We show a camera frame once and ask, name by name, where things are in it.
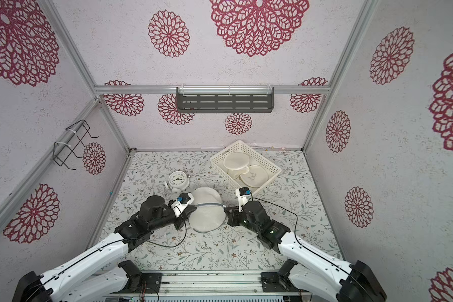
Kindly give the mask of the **white mesh bag blue trim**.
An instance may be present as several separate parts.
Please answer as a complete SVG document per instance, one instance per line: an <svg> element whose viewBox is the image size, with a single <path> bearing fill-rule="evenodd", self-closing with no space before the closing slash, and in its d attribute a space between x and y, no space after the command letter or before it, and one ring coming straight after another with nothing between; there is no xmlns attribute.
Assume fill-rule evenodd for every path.
<svg viewBox="0 0 453 302"><path fill-rule="evenodd" d="M191 228L198 233L208 233L223 225L226 214L218 191L199 187L193 192L196 210L189 217Z"/></svg>

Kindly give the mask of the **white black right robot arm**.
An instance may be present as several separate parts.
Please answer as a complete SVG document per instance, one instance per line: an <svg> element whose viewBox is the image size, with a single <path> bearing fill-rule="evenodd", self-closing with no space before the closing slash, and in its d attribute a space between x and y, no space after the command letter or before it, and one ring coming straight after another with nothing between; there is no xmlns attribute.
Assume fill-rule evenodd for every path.
<svg viewBox="0 0 453 302"><path fill-rule="evenodd" d="M278 274L284 282L327 301L386 301L387 294L372 269L362 261L337 259L298 237L289 227L271 219L259 200L224 209L230 226L242 226L257 235L267 249L286 257Z"/></svg>

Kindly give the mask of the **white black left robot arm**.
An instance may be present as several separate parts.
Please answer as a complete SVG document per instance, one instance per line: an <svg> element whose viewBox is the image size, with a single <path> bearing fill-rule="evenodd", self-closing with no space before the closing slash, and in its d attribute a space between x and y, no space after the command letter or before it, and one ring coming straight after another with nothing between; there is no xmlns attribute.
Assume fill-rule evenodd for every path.
<svg viewBox="0 0 453 302"><path fill-rule="evenodd" d="M21 277L12 300L93 301L125 289L130 281L141 278L132 261L123 261L102 276L96 272L148 242L154 231L170 225L183 227L196 210L194 200L191 193L181 193L170 202L157 195L148 197L138 212L92 248L43 274L31 271Z"/></svg>

